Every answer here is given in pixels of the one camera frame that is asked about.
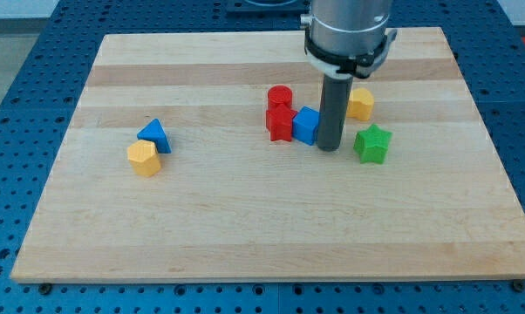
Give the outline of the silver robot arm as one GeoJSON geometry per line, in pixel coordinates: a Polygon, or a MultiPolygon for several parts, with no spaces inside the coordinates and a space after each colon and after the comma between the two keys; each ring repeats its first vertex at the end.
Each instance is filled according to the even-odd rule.
{"type": "Polygon", "coordinates": [[[391,7],[392,0],[311,0],[300,20],[318,49],[352,57],[379,47],[391,7]]]}

